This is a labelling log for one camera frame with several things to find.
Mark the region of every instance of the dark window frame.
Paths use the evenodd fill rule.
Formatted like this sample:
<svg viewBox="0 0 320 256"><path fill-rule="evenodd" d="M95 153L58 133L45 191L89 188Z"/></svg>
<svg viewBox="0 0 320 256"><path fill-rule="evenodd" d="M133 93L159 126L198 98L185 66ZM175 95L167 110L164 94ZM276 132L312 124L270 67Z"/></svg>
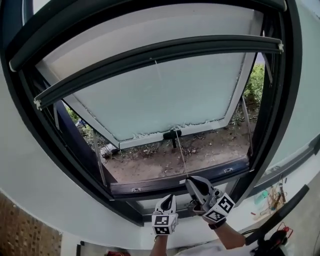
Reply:
<svg viewBox="0 0 320 256"><path fill-rule="evenodd" d="M172 4L172 2L165 0L153 1L152 3L149 2L145 4L136 0L131 0L125 3L114 2L114 5L106 6L106 1L96 0L89 4L90 8L86 8L87 6L84 4L86 1L84 0L67 0L63 2L59 0L51 0L38 13L36 13L36 15L32 16L24 27L22 27L22 21L16 18L16 15L20 15L20 18L22 18L21 9L17 8L17 10L13 11L16 15L10 16L9 13L12 12L12 10L9 11L8 8L8 6L13 2L17 4L16 6L22 6L22 0L10 1L3 0L1 3L1 63L11 97L25 125L57 166L60 167L81 188L115 213L137 225L142 226L146 217L140 213L140 206L135 201L159 198L163 194L171 193L171 191L164 190L159 180L138 182L139 184L145 182L156 183L156 187L153 187L153 190L147 189L145 191L138 192L132 192L132 190L130 191L130 188L128 190L128 186L125 188L125 184L122 184L124 185L124 191L128 191L128 193L124 194L121 193L121 189L120 193L116 193L118 188L117 185L119 184L109 183L108 185L110 186L103 187L101 182L99 182L99 178L89 174L88 168L81 164L74 152L72 152L68 147L65 139L61 134L59 134L59 131L57 131L55 124L52 123L52 120L50 121L49 118L51 117L52 119L52 113L50 113L49 108L42 112L36 109L36 106L33 104L34 95L30 92L30 84L35 83L35 81L30 77L32 69L27 67L35 65L47 53L51 52L53 49L75 35L106 21L106 14L109 14L107 18L107 20L109 20L115 18L115 16L155 6L169 5ZM290 1L287 2L287 10L282 12L285 7L281 0L262 0L259 2L251 0L244 0L241 2L235 0L179 0L174 3L198 2L235 5L262 11L268 17L279 19L279 35L281 35L280 39L283 42L292 42L290 40L295 40L292 45L285 45L285 54L282 54L282 60L281 58L271 55L268 56L269 63L271 63L273 70L276 73L277 79L275 79L275 81L278 81L277 83L287 85L287 87L284 89L284 92L278 93L276 99L274 99L279 105L279 113L277 113L277 109L275 108L271 108L269 111L268 119L270 121L267 127L265 127L265 129L268 130L269 136L263 139L258 138L257 140L253 140L254 147L257 147L255 145L259 145L258 152L255 153L255 150L253 150L256 156L253 154L252 159L255 161L251 161L250 163L246 162L245 167L242 166L240 168L235 168L232 171L225 171L226 169L222 169L222 166L220 166L219 171L224 171L224 174L211 179L211 182L213 182L214 185L218 185L225 183L226 181L239 178L231 196L236 202L240 203L249 195L258 181L257 179L262 176L268 167L272 157L276 153L293 111L299 88L302 62L302 54L299 55L299 53L302 52L302 39L298 10L296 3L294 1ZM63 15L63 13L69 11L71 11L70 19L63 20L63 22L62 20L59 20L59 17ZM12 27L12 24L15 26L15 30L14 32L8 32L10 27ZM32 40L35 40L36 35L39 35L42 30L45 28L52 28L54 26L56 26L55 30L50 30L52 34L45 34L41 36L36 40L36 44L30 43ZM286 61L287 66L289 67L285 67L285 74L282 72L277 75L277 72L279 71L278 67L280 66L284 68L284 61ZM19 72L13 71L21 68L22 70ZM207 174L213 173L212 168L215 167L216 166L212 166L202 171L207 171ZM185 194L186 192L186 189L183 186L172 186L170 188L173 189L173 193L177 195ZM190 212L182 212L183 211L181 211L181 217L189 217L191 215Z"/></svg>
<svg viewBox="0 0 320 256"><path fill-rule="evenodd" d="M34 101L44 109L100 81L156 63L223 53L281 54L281 40L254 35L205 35L149 44L108 57L53 84Z"/></svg>

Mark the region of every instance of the wrist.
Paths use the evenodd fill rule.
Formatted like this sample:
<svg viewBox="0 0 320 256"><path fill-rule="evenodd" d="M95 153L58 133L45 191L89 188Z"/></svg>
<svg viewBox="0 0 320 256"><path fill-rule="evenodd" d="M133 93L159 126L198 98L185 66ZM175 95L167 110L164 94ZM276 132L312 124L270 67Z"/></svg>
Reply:
<svg viewBox="0 0 320 256"><path fill-rule="evenodd" d="M168 235L156 235L154 241L166 241L168 239Z"/></svg>
<svg viewBox="0 0 320 256"><path fill-rule="evenodd" d="M223 220L220 220L219 222L212 222L209 223L209 228L212 229L212 230L217 230L219 229L220 227L222 227L223 225L226 224L226 221L227 221L227 218L224 218Z"/></svg>

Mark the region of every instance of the frosted glass pane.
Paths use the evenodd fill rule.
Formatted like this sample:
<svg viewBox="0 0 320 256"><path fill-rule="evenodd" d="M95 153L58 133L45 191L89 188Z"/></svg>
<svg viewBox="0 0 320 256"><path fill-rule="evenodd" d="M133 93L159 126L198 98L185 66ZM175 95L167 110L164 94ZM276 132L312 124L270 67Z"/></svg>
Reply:
<svg viewBox="0 0 320 256"><path fill-rule="evenodd" d="M50 0L33 0L33 14L36 14Z"/></svg>
<svg viewBox="0 0 320 256"><path fill-rule="evenodd" d="M207 35L260 35L263 15L230 5L193 3L150 8L108 20L61 45L39 63L62 80L108 57L168 40Z"/></svg>
<svg viewBox="0 0 320 256"><path fill-rule="evenodd" d="M320 133L320 19L305 2L310 1L297 2L303 52L299 90L289 125L270 166L289 157ZM320 2L314 2L313 10L317 10L316 5L319 9Z"/></svg>
<svg viewBox="0 0 320 256"><path fill-rule="evenodd" d="M184 58L98 82L75 97L118 141L222 120L244 53Z"/></svg>

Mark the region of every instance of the green shrub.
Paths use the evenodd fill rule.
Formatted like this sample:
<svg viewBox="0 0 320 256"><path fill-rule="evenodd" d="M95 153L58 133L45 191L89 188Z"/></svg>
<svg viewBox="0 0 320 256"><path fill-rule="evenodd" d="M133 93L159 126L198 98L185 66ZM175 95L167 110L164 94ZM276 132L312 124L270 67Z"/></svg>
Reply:
<svg viewBox="0 0 320 256"><path fill-rule="evenodd" d="M254 103L258 106L260 105L264 87L264 78L265 65L254 65L243 94L246 103Z"/></svg>
<svg viewBox="0 0 320 256"><path fill-rule="evenodd" d="M84 133L84 136L86 136L88 140L93 140L92 128L89 125L86 125L85 127L83 127L82 131Z"/></svg>
<svg viewBox="0 0 320 256"><path fill-rule="evenodd" d="M70 109L70 107L65 106L65 109L66 109L66 111L68 112L69 116L71 117L73 123L76 124L80 117L79 117L75 112L73 112L73 111Z"/></svg>

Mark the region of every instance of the bracelet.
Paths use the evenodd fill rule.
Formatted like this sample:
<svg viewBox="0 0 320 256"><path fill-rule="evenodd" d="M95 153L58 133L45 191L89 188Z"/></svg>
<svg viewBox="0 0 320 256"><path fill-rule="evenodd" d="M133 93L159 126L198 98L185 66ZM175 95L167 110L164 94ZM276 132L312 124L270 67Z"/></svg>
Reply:
<svg viewBox="0 0 320 256"><path fill-rule="evenodd" d="M223 224L225 224L227 221L227 218L224 218L223 220L220 220L219 222L217 223L214 223L214 224L209 224L209 228L212 229L212 230L215 230L217 228L220 228Z"/></svg>
<svg viewBox="0 0 320 256"><path fill-rule="evenodd" d="M163 237L163 235L158 235L158 234L157 234L157 235L155 236L155 238L154 238L154 242L156 242L156 240L157 240L158 237Z"/></svg>

